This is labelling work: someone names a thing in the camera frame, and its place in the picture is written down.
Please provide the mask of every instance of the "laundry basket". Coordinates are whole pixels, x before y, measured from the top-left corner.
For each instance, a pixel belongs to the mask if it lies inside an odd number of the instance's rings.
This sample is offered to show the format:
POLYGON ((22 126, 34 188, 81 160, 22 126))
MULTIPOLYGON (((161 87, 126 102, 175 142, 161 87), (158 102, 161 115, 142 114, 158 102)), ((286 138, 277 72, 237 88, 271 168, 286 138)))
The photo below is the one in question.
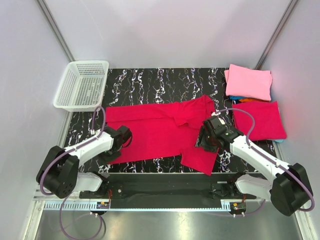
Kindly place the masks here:
POLYGON ((69 112, 93 112, 102 103, 107 61, 73 61, 64 71, 53 105, 69 112))

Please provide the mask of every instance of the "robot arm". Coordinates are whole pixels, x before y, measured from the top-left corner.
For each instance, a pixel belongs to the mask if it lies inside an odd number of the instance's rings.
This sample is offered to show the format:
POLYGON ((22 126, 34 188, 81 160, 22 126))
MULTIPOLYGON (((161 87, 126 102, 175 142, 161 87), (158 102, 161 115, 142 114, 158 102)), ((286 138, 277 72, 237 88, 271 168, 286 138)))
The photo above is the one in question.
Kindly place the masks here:
POLYGON ((97 155, 103 155, 106 164, 115 160, 121 155, 122 145, 132 138, 130 129, 125 126, 117 130, 105 127, 99 138, 98 134, 64 149, 58 146, 52 147, 36 176, 36 181, 40 183, 45 169, 54 159, 73 149, 74 151, 62 157, 57 165, 50 168, 44 177, 44 187, 61 199, 71 192, 96 192, 103 182, 103 177, 98 173, 78 172, 79 167, 97 155))
POLYGON ((242 132, 235 127, 227 128, 225 122, 217 116, 212 116, 203 122, 196 147, 202 147, 211 152, 216 152, 218 148, 226 149, 252 165, 266 179, 240 174, 234 181, 235 188, 242 194, 250 194, 271 201, 275 208, 286 216, 292 215, 310 198, 279 166, 294 174, 313 194, 303 166, 298 163, 289 165, 256 146, 252 141, 247 142, 242 132))

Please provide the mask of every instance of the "metallic floor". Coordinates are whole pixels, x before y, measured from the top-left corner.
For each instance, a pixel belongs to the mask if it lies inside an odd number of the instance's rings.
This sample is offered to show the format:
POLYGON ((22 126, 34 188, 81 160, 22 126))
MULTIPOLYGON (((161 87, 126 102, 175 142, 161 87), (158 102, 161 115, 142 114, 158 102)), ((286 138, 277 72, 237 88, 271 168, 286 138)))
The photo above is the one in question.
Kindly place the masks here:
MULTIPOLYGON (((258 207, 248 202, 247 212, 258 207)), ((100 223, 84 211, 64 211, 66 232, 77 239, 93 236, 100 223)), ((216 216, 208 212, 107 212, 103 215, 106 228, 97 240, 301 240, 294 216, 281 215, 266 203, 256 215, 248 217, 216 216)), ((42 214, 37 240, 67 239, 60 231, 59 212, 42 214)))

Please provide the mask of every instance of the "marble tabletop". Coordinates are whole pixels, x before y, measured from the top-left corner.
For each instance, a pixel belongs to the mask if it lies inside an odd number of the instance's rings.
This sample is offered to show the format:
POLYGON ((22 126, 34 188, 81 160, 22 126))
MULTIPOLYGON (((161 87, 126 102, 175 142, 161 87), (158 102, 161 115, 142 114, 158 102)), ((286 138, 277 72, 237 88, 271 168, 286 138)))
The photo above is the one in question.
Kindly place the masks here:
MULTIPOLYGON (((226 68, 139 68, 109 69, 102 106, 128 106, 138 104, 163 104, 182 102, 202 95, 209 96, 214 108, 230 108, 233 101, 226 96, 226 68)), ((102 126, 102 112, 96 117, 95 129, 102 126)), ((90 137, 92 112, 72 114, 64 146, 71 146, 90 137)), ((222 113, 224 121, 233 125, 232 112, 222 113)), ((275 149, 272 141, 256 144, 272 155, 275 149)), ((146 159, 136 162, 105 164, 101 157, 94 157, 79 168, 80 172, 109 173, 196 173, 181 165, 181 155, 146 159)), ((241 158, 220 149, 215 160, 213 173, 255 172, 256 170, 241 158)))

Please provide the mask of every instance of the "red cloth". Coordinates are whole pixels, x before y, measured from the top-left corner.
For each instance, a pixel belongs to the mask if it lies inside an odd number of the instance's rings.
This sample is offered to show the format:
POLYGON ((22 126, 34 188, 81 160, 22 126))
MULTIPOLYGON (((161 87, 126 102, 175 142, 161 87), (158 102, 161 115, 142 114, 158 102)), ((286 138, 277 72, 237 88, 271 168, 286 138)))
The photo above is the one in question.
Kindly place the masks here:
MULTIPOLYGON (((281 122, 278 102, 251 101, 233 104, 232 107, 242 109, 254 117, 255 126, 249 136, 251 141, 287 138, 281 122)), ((252 126, 251 118, 240 111, 233 111, 233 116, 235 127, 245 135, 248 134, 252 126)))
POLYGON ((184 102, 106 108, 109 127, 130 128, 132 143, 112 164, 182 154, 181 164, 210 175, 216 153, 195 147, 202 122, 214 111, 206 95, 184 102))

